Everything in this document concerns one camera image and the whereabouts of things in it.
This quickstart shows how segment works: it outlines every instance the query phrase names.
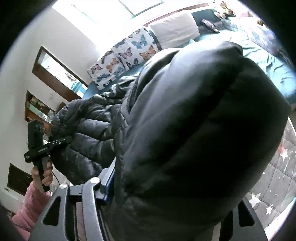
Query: plush toy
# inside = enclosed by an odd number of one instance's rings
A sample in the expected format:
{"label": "plush toy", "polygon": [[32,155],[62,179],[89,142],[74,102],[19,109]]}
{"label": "plush toy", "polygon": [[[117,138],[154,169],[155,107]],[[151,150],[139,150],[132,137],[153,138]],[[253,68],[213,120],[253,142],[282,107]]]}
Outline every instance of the plush toy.
{"label": "plush toy", "polygon": [[227,16],[235,17],[233,9],[229,9],[225,1],[222,1],[220,4],[216,4],[214,9],[216,11],[214,14],[218,18],[226,18]]}

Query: wall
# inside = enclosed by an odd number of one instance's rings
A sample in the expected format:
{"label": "wall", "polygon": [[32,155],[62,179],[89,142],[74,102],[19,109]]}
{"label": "wall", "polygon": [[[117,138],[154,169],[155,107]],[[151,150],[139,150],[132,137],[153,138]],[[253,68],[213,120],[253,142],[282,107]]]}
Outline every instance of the wall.
{"label": "wall", "polygon": [[32,67],[43,45],[86,83],[91,79],[86,69],[101,54],[96,45],[54,9],[49,8],[27,27],[13,44],[0,71],[0,199],[17,211],[23,196],[7,192],[9,164],[30,173],[32,164],[24,161],[27,146],[27,122],[24,120],[26,91],[52,109],[65,99],[32,74]]}

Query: handheld device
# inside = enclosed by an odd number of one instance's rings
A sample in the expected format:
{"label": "handheld device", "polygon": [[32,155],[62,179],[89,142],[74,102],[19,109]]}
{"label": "handheld device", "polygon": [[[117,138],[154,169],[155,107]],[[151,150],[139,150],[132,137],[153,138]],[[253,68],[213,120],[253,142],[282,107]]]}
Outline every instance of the handheld device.
{"label": "handheld device", "polygon": [[37,185],[41,193],[49,191],[49,186],[41,183],[44,178],[43,173],[49,161],[49,151],[61,145],[71,143],[72,137],[67,136],[57,141],[43,144],[43,123],[38,120],[32,120],[28,123],[28,147],[29,151],[25,153],[25,161],[33,162],[34,167],[39,171]]}

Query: black hood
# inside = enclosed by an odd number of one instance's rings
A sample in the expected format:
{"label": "black hood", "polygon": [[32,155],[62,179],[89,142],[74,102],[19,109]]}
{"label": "black hood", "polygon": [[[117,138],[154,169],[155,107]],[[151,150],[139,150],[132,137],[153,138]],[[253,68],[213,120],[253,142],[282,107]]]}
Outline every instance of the black hood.
{"label": "black hood", "polygon": [[114,240],[185,241],[220,222],[261,176],[289,112],[237,44],[159,52],[121,107],[105,213]]}

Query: bed sheet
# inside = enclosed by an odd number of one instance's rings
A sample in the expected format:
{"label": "bed sheet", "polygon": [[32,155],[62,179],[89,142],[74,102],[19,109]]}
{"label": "bed sheet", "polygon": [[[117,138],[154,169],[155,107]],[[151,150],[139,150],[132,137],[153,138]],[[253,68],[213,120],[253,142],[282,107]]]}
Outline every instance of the bed sheet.
{"label": "bed sheet", "polygon": [[243,55],[253,60],[270,78],[290,104],[296,103],[296,74],[292,68],[279,58],[253,43],[239,32],[221,30],[200,36],[199,41],[231,41],[243,48]]}

